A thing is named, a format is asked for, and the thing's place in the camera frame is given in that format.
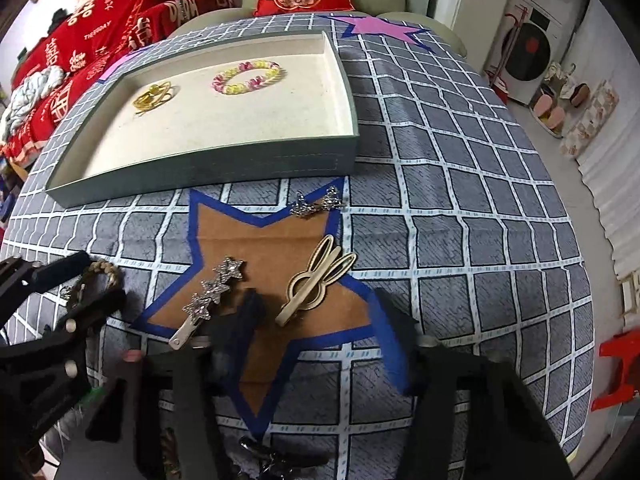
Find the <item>screw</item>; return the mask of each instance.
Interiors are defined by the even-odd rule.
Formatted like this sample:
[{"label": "screw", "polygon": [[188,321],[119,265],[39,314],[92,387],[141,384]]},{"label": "screw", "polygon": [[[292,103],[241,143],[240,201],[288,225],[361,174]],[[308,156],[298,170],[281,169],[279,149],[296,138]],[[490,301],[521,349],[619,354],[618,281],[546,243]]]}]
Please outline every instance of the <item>screw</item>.
[{"label": "screw", "polygon": [[70,379],[75,379],[78,376],[78,365],[75,361],[67,361],[65,363],[65,372]]}]

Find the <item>hair clip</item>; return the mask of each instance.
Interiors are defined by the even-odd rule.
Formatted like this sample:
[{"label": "hair clip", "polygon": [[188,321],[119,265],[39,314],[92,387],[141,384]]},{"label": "hair clip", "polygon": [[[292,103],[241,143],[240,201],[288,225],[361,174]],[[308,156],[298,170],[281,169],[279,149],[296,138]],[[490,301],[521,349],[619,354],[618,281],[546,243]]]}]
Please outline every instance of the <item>hair clip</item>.
[{"label": "hair clip", "polygon": [[305,196],[301,191],[298,192],[296,201],[291,205],[291,214],[299,217],[306,218],[319,211],[332,211],[334,209],[340,209],[342,207],[342,200],[340,199],[340,192],[335,186],[331,186],[326,190],[324,196],[314,203],[306,201]]},{"label": "hair clip", "polygon": [[213,280],[200,282],[204,291],[200,294],[194,294],[191,297],[191,303],[182,308],[188,316],[169,340],[171,348],[174,350],[181,348],[189,340],[191,334],[195,332],[202,320],[211,319],[209,312],[211,303],[220,304],[222,294],[231,290],[231,287],[226,284],[231,278],[242,280],[242,273],[240,272],[242,264],[244,264],[242,260],[234,260],[229,256],[225,256],[222,263],[213,269],[216,273]]},{"label": "hair clip", "polygon": [[[343,277],[356,262],[356,253],[340,256],[342,248],[334,247],[334,237],[325,236],[309,258],[307,269],[297,273],[287,287],[287,303],[276,317],[276,323],[285,326],[298,310],[311,310],[322,303],[326,288]],[[306,301],[317,290],[315,298]]]}]

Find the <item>pink star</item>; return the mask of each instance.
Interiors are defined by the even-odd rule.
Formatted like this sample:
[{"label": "pink star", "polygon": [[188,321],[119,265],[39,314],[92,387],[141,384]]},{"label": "pink star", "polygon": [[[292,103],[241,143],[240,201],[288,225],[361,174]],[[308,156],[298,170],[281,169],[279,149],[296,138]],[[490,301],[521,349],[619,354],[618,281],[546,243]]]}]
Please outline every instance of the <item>pink star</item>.
[{"label": "pink star", "polygon": [[396,38],[396,40],[405,41],[433,52],[433,50],[427,45],[421,43],[416,38],[415,34],[420,32],[429,32],[427,28],[411,27],[408,25],[395,25],[383,20],[381,18],[374,18],[373,16],[322,16],[329,20],[336,20],[338,22],[349,23],[349,27],[344,31],[343,38],[350,38],[357,34],[375,34],[377,36],[388,36],[390,38]]}]

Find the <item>brown star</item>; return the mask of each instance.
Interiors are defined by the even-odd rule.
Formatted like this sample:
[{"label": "brown star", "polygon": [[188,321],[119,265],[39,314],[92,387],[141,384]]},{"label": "brown star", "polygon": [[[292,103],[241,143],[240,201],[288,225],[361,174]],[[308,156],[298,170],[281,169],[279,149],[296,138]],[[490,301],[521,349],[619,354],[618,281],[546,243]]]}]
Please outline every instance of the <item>brown star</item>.
[{"label": "brown star", "polygon": [[267,307],[267,317],[254,335],[248,349],[240,391],[254,413],[276,377],[290,341],[322,336],[369,325],[367,303],[351,289],[334,283],[327,288],[325,300],[315,309],[299,311],[283,328],[275,317],[287,303],[289,280],[306,270],[309,257],[324,237],[329,213],[310,218],[289,216],[265,227],[256,227],[198,204],[198,235],[203,267],[167,303],[148,320],[175,328],[186,319],[182,307],[200,293],[200,282],[210,280],[226,255],[245,262],[244,280],[233,282],[232,291],[222,300],[220,314],[232,312],[242,298],[244,288],[255,288]]}]

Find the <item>bunny hair clip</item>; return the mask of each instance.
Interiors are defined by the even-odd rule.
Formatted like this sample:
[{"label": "bunny hair clip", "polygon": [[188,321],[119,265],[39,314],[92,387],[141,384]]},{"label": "bunny hair clip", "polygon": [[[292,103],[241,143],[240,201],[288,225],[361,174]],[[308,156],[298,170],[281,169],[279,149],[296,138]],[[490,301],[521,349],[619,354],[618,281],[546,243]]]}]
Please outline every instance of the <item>bunny hair clip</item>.
[{"label": "bunny hair clip", "polygon": [[[285,326],[298,310],[311,310],[322,303],[326,288],[343,277],[356,262],[356,253],[340,256],[342,248],[334,247],[334,237],[325,236],[309,258],[307,270],[297,273],[287,286],[287,303],[276,317]],[[315,298],[307,301],[314,291]]]}]

